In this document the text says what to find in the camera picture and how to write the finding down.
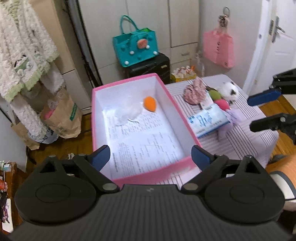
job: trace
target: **brown paper bag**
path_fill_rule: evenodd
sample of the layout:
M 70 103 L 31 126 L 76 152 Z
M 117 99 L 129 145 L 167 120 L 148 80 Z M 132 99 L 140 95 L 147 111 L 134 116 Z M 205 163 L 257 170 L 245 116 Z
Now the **brown paper bag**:
M 40 143 L 29 138 L 28 130 L 21 122 L 16 125 L 11 124 L 11 128 L 16 132 L 16 134 L 26 144 L 27 147 L 29 147 L 31 150 L 39 149 Z
M 62 88 L 55 97 L 58 105 L 51 117 L 45 120 L 44 115 L 50 111 L 46 105 L 41 111 L 41 119 L 60 137 L 65 139 L 77 137 L 81 132 L 82 112 L 73 102 L 69 93 Z

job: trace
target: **panda plush toy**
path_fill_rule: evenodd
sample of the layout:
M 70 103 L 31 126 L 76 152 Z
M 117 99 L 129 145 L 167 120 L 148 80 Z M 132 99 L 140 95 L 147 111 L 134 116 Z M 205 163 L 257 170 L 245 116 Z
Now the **panda plush toy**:
M 231 104 L 236 101 L 239 96 L 239 90 L 233 82 L 223 82 L 223 84 L 217 88 L 217 91 L 224 100 Z

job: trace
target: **blue tissue package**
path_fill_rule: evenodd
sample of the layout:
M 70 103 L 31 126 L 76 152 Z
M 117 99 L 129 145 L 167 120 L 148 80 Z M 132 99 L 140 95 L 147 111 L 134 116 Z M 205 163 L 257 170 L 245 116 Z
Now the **blue tissue package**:
M 201 110 L 188 118 L 188 123 L 197 138 L 229 123 L 227 116 L 217 104 Z

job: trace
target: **ribbed black surface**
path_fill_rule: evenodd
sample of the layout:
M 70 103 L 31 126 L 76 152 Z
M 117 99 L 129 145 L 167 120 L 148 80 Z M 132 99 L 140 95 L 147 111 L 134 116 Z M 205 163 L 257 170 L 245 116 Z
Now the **ribbed black surface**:
M 126 185 L 103 195 L 83 218 L 60 226 L 24 223 L 12 241 L 202 240 L 279 241 L 289 235 L 275 222 L 239 226 L 216 218 L 197 196 L 181 194 L 174 185 Z

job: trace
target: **pink shopping bag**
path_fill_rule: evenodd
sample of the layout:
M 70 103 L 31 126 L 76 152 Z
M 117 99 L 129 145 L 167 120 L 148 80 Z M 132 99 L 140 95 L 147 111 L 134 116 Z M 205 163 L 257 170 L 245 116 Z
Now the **pink shopping bag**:
M 216 30 L 204 33 L 204 56 L 225 68 L 234 66 L 233 38 Z

